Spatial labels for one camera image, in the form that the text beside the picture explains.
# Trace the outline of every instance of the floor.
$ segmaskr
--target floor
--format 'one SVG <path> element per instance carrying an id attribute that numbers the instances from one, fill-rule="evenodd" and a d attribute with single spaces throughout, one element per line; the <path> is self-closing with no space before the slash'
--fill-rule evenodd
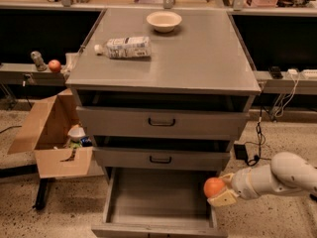
<path id="1" fill-rule="evenodd" d="M 20 100 L 11 111 L 0 101 L 0 131 L 22 125 L 30 107 Z M 251 118 L 239 143 L 256 142 L 259 110 Z M 0 168 L 34 164 L 32 153 L 7 155 L 19 128 L 0 134 Z M 263 157 L 270 158 L 280 151 L 289 151 L 317 167 L 316 111 L 285 111 L 277 122 L 271 122 L 264 112 L 262 130 L 266 141 Z M 257 147 L 247 144 L 250 157 Z M 269 161 L 261 160 L 258 166 Z M 234 157 L 223 174 L 245 168 Z M 50 184 L 47 205 L 33 208 L 39 186 L 39 176 L 24 175 L 0 178 L 0 237 L 95 237 L 91 225 L 102 222 L 107 183 L 104 177 L 57 179 Z M 218 226 L 230 238 L 242 237 L 317 237 L 317 202 L 309 194 L 300 197 L 264 195 L 216 209 Z"/>

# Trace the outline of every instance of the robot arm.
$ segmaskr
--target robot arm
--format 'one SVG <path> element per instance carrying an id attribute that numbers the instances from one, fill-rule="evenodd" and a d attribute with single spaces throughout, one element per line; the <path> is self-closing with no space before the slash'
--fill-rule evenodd
<path id="1" fill-rule="evenodd" d="M 213 206 L 235 203 L 237 197 L 248 200 L 264 194 L 294 196 L 309 192 L 317 195 L 317 170 L 287 152 L 275 155 L 270 165 L 239 170 L 220 179 L 225 186 L 215 194 L 206 194 Z"/>

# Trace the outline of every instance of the drawer handle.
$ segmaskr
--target drawer handle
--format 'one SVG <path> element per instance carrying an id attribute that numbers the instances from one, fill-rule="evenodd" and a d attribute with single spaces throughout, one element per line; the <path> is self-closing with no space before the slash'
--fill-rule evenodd
<path id="1" fill-rule="evenodd" d="M 153 158 L 152 156 L 150 156 L 150 162 L 156 163 L 156 164 L 170 164 L 171 157 L 169 157 L 168 159 L 158 159 L 158 158 Z"/>
<path id="2" fill-rule="evenodd" d="M 162 127 L 171 127 L 174 126 L 176 123 L 176 119 L 172 119 L 169 123 L 163 123 L 163 122 L 156 122 L 154 120 L 152 120 L 151 118 L 148 119 L 148 123 L 151 126 L 162 126 Z"/>

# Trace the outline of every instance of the dresser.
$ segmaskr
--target dresser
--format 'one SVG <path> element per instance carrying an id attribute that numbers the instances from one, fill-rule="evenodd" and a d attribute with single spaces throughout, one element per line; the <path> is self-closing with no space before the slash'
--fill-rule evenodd
<path id="1" fill-rule="evenodd" d="M 227 12 L 172 9 L 173 32 L 147 24 L 158 8 L 109 8 L 66 85 L 108 180 L 98 237 L 227 237 L 203 184 L 218 176 L 260 88 Z M 149 36 L 152 55 L 108 59 L 94 46 Z"/>

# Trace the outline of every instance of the clear plastic bottle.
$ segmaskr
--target clear plastic bottle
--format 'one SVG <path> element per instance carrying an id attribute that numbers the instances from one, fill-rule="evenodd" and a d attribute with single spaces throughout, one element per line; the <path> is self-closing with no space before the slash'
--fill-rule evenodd
<path id="1" fill-rule="evenodd" d="M 151 41 L 146 36 L 110 39 L 103 45 L 95 45 L 94 50 L 97 55 L 109 59 L 150 57 Z"/>

